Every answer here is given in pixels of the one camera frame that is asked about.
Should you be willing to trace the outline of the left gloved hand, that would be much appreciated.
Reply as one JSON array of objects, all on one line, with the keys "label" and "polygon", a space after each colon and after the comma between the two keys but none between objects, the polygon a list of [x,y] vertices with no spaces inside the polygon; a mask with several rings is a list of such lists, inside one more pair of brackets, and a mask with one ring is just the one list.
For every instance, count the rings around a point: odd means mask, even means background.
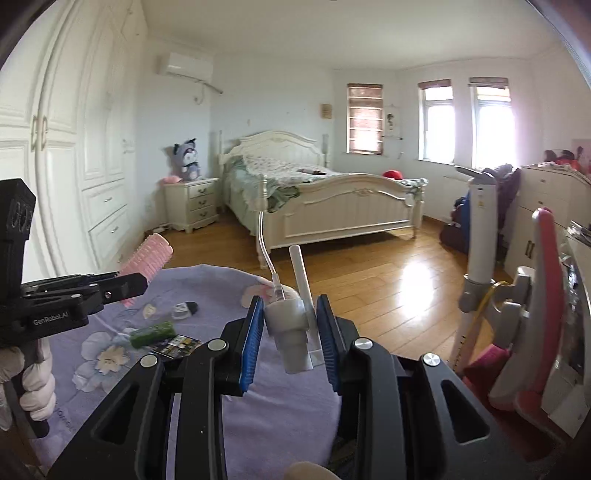
[{"label": "left gloved hand", "polygon": [[20,407],[30,414],[34,422],[47,420],[56,405],[55,377],[52,374],[53,357],[50,340],[36,341],[37,361],[25,366],[25,356],[20,348],[1,349],[1,430],[12,426],[12,411],[6,398],[4,386],[22,373],[24,393],[19,395]]}]

